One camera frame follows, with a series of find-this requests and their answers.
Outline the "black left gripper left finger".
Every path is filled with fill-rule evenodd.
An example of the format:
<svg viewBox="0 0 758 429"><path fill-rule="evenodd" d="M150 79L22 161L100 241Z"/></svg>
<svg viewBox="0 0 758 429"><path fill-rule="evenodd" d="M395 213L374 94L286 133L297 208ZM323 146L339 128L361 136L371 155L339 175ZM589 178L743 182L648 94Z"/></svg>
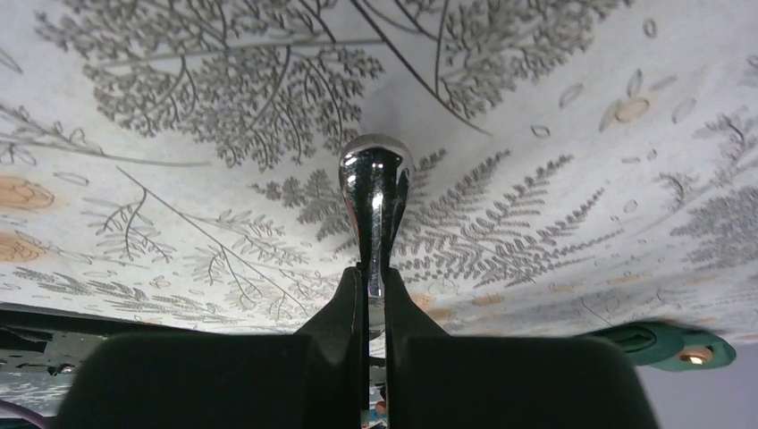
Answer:
<svg viewBox="0 0 758 429"><path fill-rule="evenodd" d="M304 398L306 428L360 428L368 402L367 294L356 266L333 297L296 331L310 339Z"/></svg>

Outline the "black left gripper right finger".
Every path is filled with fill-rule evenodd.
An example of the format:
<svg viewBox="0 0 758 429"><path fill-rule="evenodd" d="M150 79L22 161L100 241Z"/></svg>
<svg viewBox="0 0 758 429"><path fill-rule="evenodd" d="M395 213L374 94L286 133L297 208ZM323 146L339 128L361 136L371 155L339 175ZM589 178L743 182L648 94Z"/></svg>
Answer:
<svg viewBox="0 0 758 429"><path fill-rule="evenodd" d="M459 427L456 343L416 305L398 270L385 282L390 428Z"/></svg>

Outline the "black table knife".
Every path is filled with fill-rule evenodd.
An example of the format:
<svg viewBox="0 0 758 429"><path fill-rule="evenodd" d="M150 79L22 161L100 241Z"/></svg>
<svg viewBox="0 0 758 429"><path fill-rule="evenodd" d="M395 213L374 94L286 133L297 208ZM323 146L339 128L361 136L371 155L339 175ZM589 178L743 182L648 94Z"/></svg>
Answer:
<svg viewBox="0 0 758 429"><path fill-rule="evenodd" d="M361 135L341 151L341 193L358 244L369 341L386 329L386 283L392 248L414 173L408 148L383 134Z"/></svg>

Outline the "dark green cloth napkin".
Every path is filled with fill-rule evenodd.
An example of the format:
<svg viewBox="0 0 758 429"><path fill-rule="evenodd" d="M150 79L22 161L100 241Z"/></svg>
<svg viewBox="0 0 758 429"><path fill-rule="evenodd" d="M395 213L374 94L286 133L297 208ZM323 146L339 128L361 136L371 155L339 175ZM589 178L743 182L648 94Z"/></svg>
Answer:
<svg viewBox="0 0 758 429"><path fill-rule="evenodd" d="M635 366L650 366L672 373L718 369L730 366L737 357L736 350L715 333L663 322L623 324L589 332L587 336L615 344ZM694 366L677 359L682 349L692 347L710 347L713 360Z"/></svg>

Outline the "copper spoon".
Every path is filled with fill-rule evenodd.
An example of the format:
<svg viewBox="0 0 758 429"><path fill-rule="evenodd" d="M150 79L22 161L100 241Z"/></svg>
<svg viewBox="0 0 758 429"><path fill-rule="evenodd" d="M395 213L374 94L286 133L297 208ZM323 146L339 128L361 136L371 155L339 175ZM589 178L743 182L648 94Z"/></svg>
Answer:
<svg viewBox="0 0 758 429"><path fill-rule="evenodd" d="M682 349L677 354L677 359L689 365L702 366L714 358L714 353L710 347L692 347Z"/></svg>

